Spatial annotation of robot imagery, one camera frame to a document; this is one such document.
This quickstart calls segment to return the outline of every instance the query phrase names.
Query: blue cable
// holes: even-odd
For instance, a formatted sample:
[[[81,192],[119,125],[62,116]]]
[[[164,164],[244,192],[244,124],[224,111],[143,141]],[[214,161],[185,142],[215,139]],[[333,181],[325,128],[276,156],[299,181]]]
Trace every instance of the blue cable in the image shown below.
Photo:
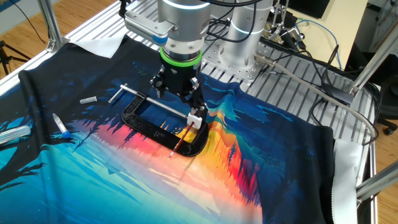
[[[300,24],[300,23],[302,23],[302,22],[312,22],[312,23],[315,23],[316,25],[318,25],[318,26],[324,28],[325,30],[327,30],[327,31],[333,36],[333,38],[334,38],[335,41],[336,41],[336,45],[338,45],[337,38],[335,37],[335,35],[334,35],[328,28],[324,27],[323,25],[321,25],[321,24],[319,24],[319,23],[317,23],[317,22],[311,21],[311,20],[309,20],[309,19],[304,19],[304,20],[302,20],[302,21],[296,23],[295,27],[297,28],[298,32],[300,32],[300,31],[299,31],[299,27],[298,27],[297,25]],[[339,56],[338,51],[337,51],[337,62],[338,62],[338,65],[340,66],[340,70],[342,70],[343,68],[341,67],[340,56]]]

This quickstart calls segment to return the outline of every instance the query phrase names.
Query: green ring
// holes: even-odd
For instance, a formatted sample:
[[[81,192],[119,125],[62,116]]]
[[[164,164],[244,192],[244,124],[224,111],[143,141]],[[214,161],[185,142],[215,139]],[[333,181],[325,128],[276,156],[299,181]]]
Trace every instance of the green ring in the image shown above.
[[[178,61],[174,61],[171,58],[169,58],[168,56],[166,56],[166,54],[163,51],[163,48],[160,48],[160,56],[162,57],[163,60],[165,60],[167,63],[174,65],[176,67],[189,67],[189,66],[194,66],[197,65],[198,63],[201,62],[201,56],[202,56],[202,52],[200,51],[199,56],[195,59],[192,60],[190,62],[178,62]]]

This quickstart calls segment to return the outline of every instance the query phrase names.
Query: wooden floor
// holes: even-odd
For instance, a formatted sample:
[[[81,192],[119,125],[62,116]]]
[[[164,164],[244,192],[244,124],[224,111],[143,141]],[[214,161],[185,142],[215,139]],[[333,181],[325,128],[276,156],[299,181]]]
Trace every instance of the wooden floor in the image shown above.
[[[61,0],[54,5],[55,15],[62,35],[65,35],[78,27],[80,24],[93,17],[95,14],[106,8],[115,0]],[[47,30],[40,14],[32,17],[31,22],[36,27],[40,36],[48,41]],[[20,50],[26,55],[33,57],[43,51],[46,47],[36,36],[29,23],[23,22],[4,35],[0,35],[0,40]],[[8,55],[17,56],[15,53],[6,49]],[[21,66],[22,62],[11,61],[11,69],[15,70]],[[0,78],[5,76],[0,68]],[[381,134],[376,142],[377,171],[379,172],[389,164],[398,160],[398,133],[392,136]],[[379,223],[391,224],[398,221],[398,184],[389,187],[378,196]]]

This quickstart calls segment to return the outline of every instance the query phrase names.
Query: fabric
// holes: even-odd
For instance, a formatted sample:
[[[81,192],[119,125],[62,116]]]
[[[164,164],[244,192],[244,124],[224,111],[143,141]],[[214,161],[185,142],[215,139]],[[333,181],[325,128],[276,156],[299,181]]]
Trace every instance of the fabric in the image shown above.
[[[198,76],[210,135],[196,157],[174,154],[123,124],[128,83],[156,99],[159,53],[125,38],[109,59],[67,44],[0,96],[0,131],[32,134],[0,147],[3,223],[331,223],[333,132]],[[81,105],[80,99],[98,102]],[[188,114],[169,93],[161,103]],[[156,105],[141,117],[181,134]],[[57,114],[72,133],[64,139]]]
[[[358,222],[356,214],[356,176],[361,163],[360,144],[337,139],[335,142],[335,180],[332,190],[333,220],[338,224]]]
[[[71,43],[101,57],[111,58],[120,46],[123,36],[94,40],[71,41]]]

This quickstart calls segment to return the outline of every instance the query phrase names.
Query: black wire bundle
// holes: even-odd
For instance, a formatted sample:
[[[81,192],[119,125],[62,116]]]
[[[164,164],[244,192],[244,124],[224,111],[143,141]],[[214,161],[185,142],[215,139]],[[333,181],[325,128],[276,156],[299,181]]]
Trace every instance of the black wire bundle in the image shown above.
[[[308,51],[306,51],[306,50],[299,51],[299,52],[295,52],[295,51],[293,51],[293,50],[291,50],[291,49],[287,49],[287,48],[283,47],[282,45],[277,44],[277,43],[275,43],[275,42],[273,42],[273,41],[267,40],[266,38],[263,38],[263,37],[261,37],[260,41],[261,41],[263,44],[270,45],[270,46],[274,46],[274,47],[277,48],[277,49],[278,49],[278,48],[284,49],[285,52],[288,52],[288,55],[285,55],[285,56],[283,56],[283,57],[277,58],[277,59],[275,59],[276,61],[278,61],[278,60],[280,60],[280,59],[283,59],[283,58],[291,57],[291,56],[293,56],[293,55],[294,55],[294,56],[297,56],[297,57],[301,57],[301,58],[307,59],[307,60],[309,59],[309,61],[312,62],[313,66],[314,66],[314,68],[315,68],[315,71],[317,72],[317,75],[318,75],[318,76],[320,77],[320,79],[321,79],[322,88],[325,90],[326,94],[329,95],[330,97],[333,97],[333,95],[332,95],[330,92],[328,92],[327,89],[324,88],[324,85],[326,85],[326,84],[325,84],[325,81],[323,80],[324,78],[326,78],[327,82],[328,82],[330,85],[332,85],[331,82],[330,82],[330,79],[329,79],[329,77],[328,77],[328,74],[327,74],[327,71],[328,71],[328,70],[331,70],[331,71],[333,71],[333,72],[335,72],[335,73],[337,73],[337,74],[339,74],[339,75],[341,75],[341,76],[343,76],[343,77],[349,78],[349,79],[351,79],[351,80],[355,80],[355,79],[356,79],[356,75],[355,75],[355,74],[359,74],[360,72],[362,72],[362,70],[354,70],[354,71],[344,72],[344,71],[341,71],[340,69],[338,69],[338,68],[336,68],[336,67],[334,67],[334,66],[331,65],[331,62],[333,61],[334,57],[336,56],[336,53],[337,53],[337,50],[338,50],[338,45],[337,45],[337,46],[335,47],[335,49],[333,50],[333,52],[332,52],[332,54],[331,54],[331,57],[330,57],[328,63],[325,63],[325,62],[321,62],[321,61],[319,61],[319,60],[315,60],[315,59],[312,57],[312,55],[310,54],[310,52],[308,52]],[[306,53],[306,54],[308,55],[309,58],[306,58],[302,53]],[[320,72],[319,72],[319,70],[318,70],[318,68],[317,68],[317,66],[316,66],[315,63],[317,63],[317,64],[319,64],[319,65],[322,65],[322,66],[324,66],[324,67],[326,68],[325,72],[323,73],[323,76],[320,75]],[[267,70],[267,68],[261,70],[260,72],[263,73],[263,72],[265,72],[266,70]],[[376,129],[376,127],[374,126],[374,123],[376,123],[376,121],[377,121],[377,119],[378,119],[378,117],[379,117],[379,113],[380,113],[380,107],[381,107],[381,93],[380,93],[379,89],[378,89],[374,84],[372,84],[372,83],[367,83],[367,84],[365,84],[364,88],[365,88],[365,89],[371,94],[371,96],[372,96],[372,100],[373,100],[374,105],[375,105],[375,120],[374,120],[374,122],[370,122],[365,116],[363,116],[363,115],[362,115],[362,116],[363,116],[366,120],[368,120],[369,123],[372,124],[372,127],[374,128],[374,131],[376,132],[376,137],[372,138],[370,141],[368,141],[368,142],[366,142],[366,143],[363,143],[363,146],[366,146],[366,145],[368,145],[368,144],[371,144],[371,143],[374,142],[375,140],[377,140],[378,137],[379,137],[379,131],[378,131],[378,130]],[[310,114],[311,114],[312,118],[314,119],[314,121],[316,122],[317,125],[322,125],[322,124],[321,124],[321,122],[319,122],[319,120],[316,119],[316,117],[315,117],[314,114],[313,114],[313,111],[314,111],[314,109],[315,109],[318,105],[321,105],[322,103],[326,103],[326,101],[325,101],[323,98],[320,99],[320,100],[318,100],[317,102],[315,102],[315,103],[312,105],[312,107],[310,108]]]
[[[249,6],[251,4],[255,4],[257,2],[260,2],[262,0],[252,0],[252,1],[247,1],[247,2],[234,2],[234,3],[230,3],[230,2],[221,2],[221,1],[217,1],[217,0],[199,0],[199,1],[203,1],[203,2],[208,2],[210,4],[214,4],[216,6],[224,6],[224,7],[242,7],[242,6]]]
[[[210,30],[212,30],[213,27],[217,27],[220,24],[224,25],[224,27],[222,29],[220,29],[219,31],[215,32],[214,34],[220,34],[220,33],[224,32],[224,30],[229,26],[230,22],[229,21],[224,21],[223,18],[226,17],[227,15],[229,15],[234,9],[235,9],[235,7],[232,7],[226,14],[222,15],[218,19],[210,18],[208,33],[210,33]],[[215,40],[218,40],[218,39],[219,38],[214,38],[214,39],[209,39],[209,37],[205,38],[206,41],[215,41]]]
[[[43,42],[43,44],[45,44],[45,41],[41,38],[41,36],[39,35],[39,33],[37,32],[36,28],[33,26],[33,24],[30,22],[29,18],[26,16],[26,14],[24,13],[24,11],[17,5],[15,4],[15,2],[13,0],[10,0],[10,2],[13,3],[13,5],[15,5],[21,13],[23,13],[23,15],[25,16],[25,18],[27,19],[27,21],[29,22],[29,24],[32,26],[33,30],[35,30],[37,37]]]
[[[242,39],[240,39],[240,40],[231,40],[231,39],[225,38],[226,33],[225,33],[224,35],[221,35],[221,36],[220,36],[220,35],[218,35],[218,34],[214,34],[214,33],[210,32],[210,27],[209,27],[209,31],[207,32],[207,34],[210,35],[210,36],[212,36],[212,37],[216,37],[216,39],[213,39],[213,40],[221,39],[221,40],[228,41],[228,42],[232,42],[232,43],[240,43],[240,42],[243,42],[243,41],[247,40],[247,39],[250,37],[251,33],[253,32],[254,24],[256,23],[257,2],[259,2],[259,1],[258,1],[258,0],[255,0],[255,1],[251,1],[251,2],[254,3],[254,6],[253,6],[253,8],[254,8],[254,9],[253,9],[253,19],[252,19],[252,24],[251,24],[250,31],[249,31],[249,33],[247,34],[247,36],[245,36],[244,38],[242,38]],[[224,30],[226,29],[226,27],[229,26],[229,25],[231,24],[230,21],[218,21],[218,22],[219,22],[219,23],[223,23],[223,24],[225,25],[225,26],[222,28],[222,31],[224,31]]]

